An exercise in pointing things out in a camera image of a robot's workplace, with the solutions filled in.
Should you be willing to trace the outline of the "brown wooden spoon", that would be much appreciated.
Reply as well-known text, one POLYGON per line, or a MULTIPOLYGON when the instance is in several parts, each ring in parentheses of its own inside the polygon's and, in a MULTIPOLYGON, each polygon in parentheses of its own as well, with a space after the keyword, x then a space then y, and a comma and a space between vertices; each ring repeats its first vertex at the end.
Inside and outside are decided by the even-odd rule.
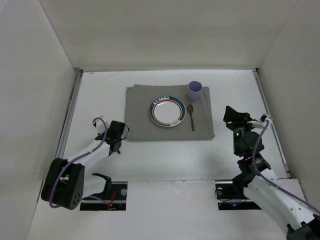
POLYGON ((189 105, 187 106, 187 112, 188 112, 189 115, 190 115, 191 129, 192 129, 192 131, 195 131, 195 124, 194 124, 194 120, 193 120, 193 111, 194 111, 193 105, 192 105, 192 104, 189 104, 189 105))

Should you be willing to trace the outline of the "grey cloth placemat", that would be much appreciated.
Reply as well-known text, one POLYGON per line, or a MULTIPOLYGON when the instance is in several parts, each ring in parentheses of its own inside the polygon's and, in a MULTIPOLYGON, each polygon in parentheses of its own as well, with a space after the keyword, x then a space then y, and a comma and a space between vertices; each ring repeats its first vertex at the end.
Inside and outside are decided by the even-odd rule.
POLYGON ((187 85, 140 85, 126 89, 124 122, 127 139, 148 141, 198 141, 215 137, 209 87, 200 98, 188 99, 187 85))

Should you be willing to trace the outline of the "lilac plastic cup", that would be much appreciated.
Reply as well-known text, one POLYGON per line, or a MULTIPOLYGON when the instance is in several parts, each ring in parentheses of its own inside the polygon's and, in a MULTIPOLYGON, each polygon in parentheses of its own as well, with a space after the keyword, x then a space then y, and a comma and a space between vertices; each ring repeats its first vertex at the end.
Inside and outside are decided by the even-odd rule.
POLYGON ((201 97, 203 86, 198 81, 191 81, 188 83, 187 89, 188 89, 188 93, 187 93, 188 99, 192 102, 195 102, 201 97))

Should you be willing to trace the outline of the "white plate green rim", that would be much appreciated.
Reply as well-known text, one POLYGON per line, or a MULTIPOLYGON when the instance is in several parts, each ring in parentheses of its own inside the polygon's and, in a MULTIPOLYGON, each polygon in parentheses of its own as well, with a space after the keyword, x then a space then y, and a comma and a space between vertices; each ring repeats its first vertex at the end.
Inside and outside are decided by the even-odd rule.
POLYGON ((149 107, 149 117, 158 126, 171 128, 179 125, 186 116, 184 103, 174 96, 161 96, 149 107))

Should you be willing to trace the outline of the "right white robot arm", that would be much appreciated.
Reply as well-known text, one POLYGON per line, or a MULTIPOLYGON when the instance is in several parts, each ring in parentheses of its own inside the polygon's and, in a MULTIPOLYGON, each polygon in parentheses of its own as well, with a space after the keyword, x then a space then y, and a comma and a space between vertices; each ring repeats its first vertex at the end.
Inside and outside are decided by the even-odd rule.
POLYGON ((229 105, 223 117, 233 133, 233 153, 241 173, 232 179, 232 186, 259 206, 282 230, 288 240, 318 240, 320 211, 289 192, 271 165, 260 154, 264 150, 262 136, 273 123, 268 114, 260 119, 247 112, 237 112, 229 105))

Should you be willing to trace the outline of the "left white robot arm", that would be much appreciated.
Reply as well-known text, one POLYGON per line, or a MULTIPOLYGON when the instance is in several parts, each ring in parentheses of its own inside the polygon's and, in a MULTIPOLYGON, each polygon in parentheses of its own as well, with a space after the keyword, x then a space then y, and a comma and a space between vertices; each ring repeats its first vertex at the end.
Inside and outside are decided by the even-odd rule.
POLYGON ((91 169, 110 155, 120 153, 130 129, 124 122, 108 123, 102 116, 94 118, 92 124, 97 135, 89 146, 71 157, 57 157, 51 162, 40 197, 53 209, 74 210, 86 198, 111 207, 117 196, 111 177, 91 169))

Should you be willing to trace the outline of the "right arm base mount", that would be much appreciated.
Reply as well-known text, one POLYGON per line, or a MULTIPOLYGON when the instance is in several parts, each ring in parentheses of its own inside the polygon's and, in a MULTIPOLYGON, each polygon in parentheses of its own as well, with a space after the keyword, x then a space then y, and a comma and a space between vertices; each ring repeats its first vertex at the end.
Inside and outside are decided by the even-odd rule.
POLYGON ((215 182, 214 195, 221 211, 260 210, 261 208, 250 198, 244 195, 245 187, 253 180, 252 176, 239 174, 231 180, 215 182))

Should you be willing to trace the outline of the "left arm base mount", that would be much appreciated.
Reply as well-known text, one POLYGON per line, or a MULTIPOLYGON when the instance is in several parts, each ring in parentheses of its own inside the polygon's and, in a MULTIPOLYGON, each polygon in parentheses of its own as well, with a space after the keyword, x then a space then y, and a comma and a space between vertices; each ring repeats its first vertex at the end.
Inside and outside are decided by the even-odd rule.
POLYGON ((81 211, 125 211, 128 182, 113 181, 111 177, 93 173, 84 182, 79 209, 81 211))

